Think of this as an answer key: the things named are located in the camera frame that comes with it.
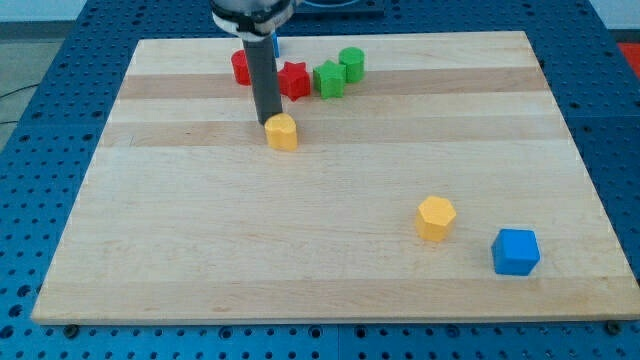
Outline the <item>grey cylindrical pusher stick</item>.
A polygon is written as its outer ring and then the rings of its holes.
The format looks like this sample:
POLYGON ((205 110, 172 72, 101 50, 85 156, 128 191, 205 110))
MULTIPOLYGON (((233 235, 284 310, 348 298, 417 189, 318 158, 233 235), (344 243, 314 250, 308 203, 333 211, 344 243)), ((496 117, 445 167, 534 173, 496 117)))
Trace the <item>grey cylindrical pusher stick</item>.
POLYGON ((243 41, 252 86, 252 94, 260 125, 283 110, 273 41, 243 41))

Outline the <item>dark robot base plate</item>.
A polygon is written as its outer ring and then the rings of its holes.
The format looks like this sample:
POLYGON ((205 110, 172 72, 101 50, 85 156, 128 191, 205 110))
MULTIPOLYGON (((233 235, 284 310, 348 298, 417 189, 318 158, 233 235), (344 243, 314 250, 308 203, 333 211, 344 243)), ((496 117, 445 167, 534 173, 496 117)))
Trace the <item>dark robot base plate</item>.
POLYGON ((383 0, 303 0, 295 15, 383 15, 383 0))

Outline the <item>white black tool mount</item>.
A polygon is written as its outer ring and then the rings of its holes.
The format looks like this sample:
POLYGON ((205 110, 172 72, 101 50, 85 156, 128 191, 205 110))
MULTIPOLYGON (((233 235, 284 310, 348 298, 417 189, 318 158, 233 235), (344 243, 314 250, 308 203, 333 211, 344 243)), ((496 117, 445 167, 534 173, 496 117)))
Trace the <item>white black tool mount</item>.
POLYGON ((295 13, 295 0, 210 0, 214 23, 246 41, 270 37, 295 13))

